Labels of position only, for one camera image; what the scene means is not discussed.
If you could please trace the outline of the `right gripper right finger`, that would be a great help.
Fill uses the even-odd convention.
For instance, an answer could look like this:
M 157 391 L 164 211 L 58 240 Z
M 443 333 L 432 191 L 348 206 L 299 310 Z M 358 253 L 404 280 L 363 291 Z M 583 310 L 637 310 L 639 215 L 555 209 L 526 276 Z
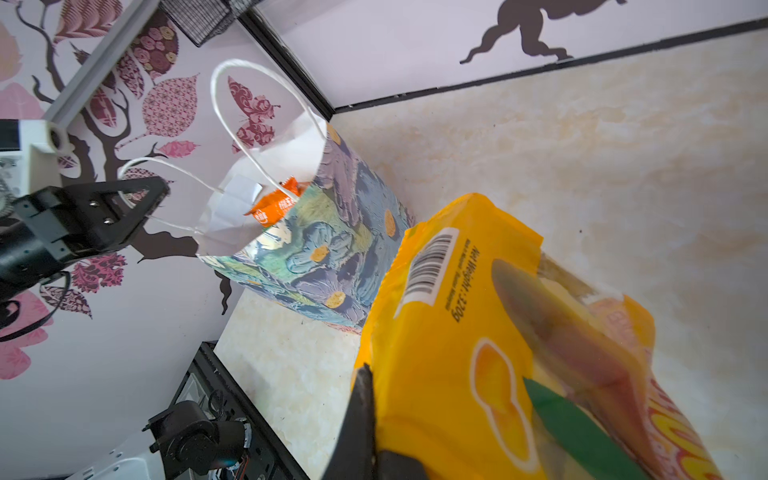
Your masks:
M 422 463 L 396 452 L 382 450 L 376 457 L 376 478 L 378 480 L 428 480 Z

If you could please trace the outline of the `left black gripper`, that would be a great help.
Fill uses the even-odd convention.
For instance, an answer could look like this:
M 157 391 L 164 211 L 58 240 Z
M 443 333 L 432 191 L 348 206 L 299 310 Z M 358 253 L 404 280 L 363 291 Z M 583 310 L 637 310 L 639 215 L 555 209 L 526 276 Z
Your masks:
M 14 202 L 1 232 L 1 286 L 30 288 L 131 243 L 170 193 L 158 176 L 46 187 Z

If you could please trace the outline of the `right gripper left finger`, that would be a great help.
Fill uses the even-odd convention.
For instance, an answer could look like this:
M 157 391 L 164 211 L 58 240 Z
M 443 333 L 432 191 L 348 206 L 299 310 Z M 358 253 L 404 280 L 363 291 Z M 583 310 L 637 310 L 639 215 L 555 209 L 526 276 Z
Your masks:
M 375 479 L 375 459 L 373 375 L 364 364 L 356 370 L 337 443 L 322 478 Z

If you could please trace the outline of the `yellow corn snack bag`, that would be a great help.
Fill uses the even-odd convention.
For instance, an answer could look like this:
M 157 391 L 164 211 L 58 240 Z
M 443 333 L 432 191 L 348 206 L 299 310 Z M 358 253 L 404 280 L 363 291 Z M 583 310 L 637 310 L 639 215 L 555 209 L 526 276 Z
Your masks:
M 363 328 L 374 445 L 430 479 L 717 479 L 656 380 L 655 321 L 465 195 L 405 234 Z

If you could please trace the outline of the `orange snack bag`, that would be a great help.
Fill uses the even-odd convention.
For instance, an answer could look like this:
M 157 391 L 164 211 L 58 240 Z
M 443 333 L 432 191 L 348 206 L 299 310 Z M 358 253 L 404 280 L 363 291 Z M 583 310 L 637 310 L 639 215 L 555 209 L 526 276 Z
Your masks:
M 301 197 L 307 187 L 306 183 L 298 182 L 294 177 L 281 182 L 280 185 L 296 197 Z M 268 228 L 279 222 L 295 204 L 295 200 L 277 189 L 263 196 L 245 216 L 253 217 L 262 227 Z

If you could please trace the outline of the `patterned paper bag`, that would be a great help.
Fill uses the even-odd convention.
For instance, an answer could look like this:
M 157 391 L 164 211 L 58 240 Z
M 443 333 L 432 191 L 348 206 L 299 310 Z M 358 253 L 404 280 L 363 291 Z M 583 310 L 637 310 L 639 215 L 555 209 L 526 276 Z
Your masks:
M 266 145 L 232 131 L 240 150 L 191 230 L 197 257 L 218 274 L 310 319 L 360 332 L 415 221 L 334 127 L 303 105 Z M 301 197 L 281 185 L 306 183 Z M 280 189 L 296 204 L 276 224 L 245 216 Z

